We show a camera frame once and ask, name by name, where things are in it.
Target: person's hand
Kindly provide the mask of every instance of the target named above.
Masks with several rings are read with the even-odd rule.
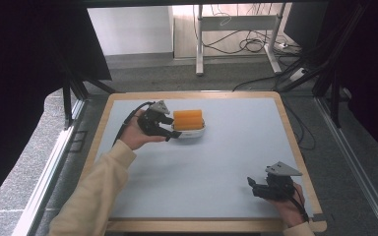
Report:
[[[305,204],[305,199],[303,198],[302,187],[296,183],[293,183],[293,186],[296,188],[297,192],[295,191],[293,198],[300,204]],[[287,227],[293,227],[298,224],[301,224],[304,221],[302,215],[299,212],[299,209],[290,201],[274,201],[274,200],[267,200],[271,203],[275,208],[278,210],[279,214],[283,222],[287,225]]]
[[[138,149],[146,143],[165,141],[165,137],[163,136],[147,136],[140,129],[137,123],[137,119],[139,116],[143,115],[143,113],[144,110],[137,111],[135,116],[131,119],[127,127],[124,129],[124,133],[122,133],[121,137],[119,138],[119,140],[121,140],[132,150]]]

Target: orange block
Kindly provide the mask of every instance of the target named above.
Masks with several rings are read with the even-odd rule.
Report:
[[[202,110],[179,110],[173,111],[173,117],[181,118],[181,117],[202,117]]]
[[[174,130],[199,130],[204,127],[202,110],[180,110],[173,112]]]

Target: beige sleeve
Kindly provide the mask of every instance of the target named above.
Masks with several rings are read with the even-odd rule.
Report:
[[[48,235],[103,235],[136,154],[121,141],[103,154],[50,223]]]
[[[284,236],[314,236],[308,222],[298,224],[283,231]]]

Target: wall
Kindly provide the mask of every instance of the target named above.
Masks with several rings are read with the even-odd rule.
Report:
[[[95,8],[88,12],[105,56],[173,51],[171,7]]]

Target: finger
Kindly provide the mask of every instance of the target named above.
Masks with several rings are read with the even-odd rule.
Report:
[[[141,116],[141,115],[144,114],[144,112],[145,112],[145,110],[140,109],[140,110],[138,110],[138,111],[136,112],[135,116]]]
[[[302,193],[302,186],[296,184],[295,182],[293,182],[293,186],[297,189],[297,191],[298,191],[299,193]]]

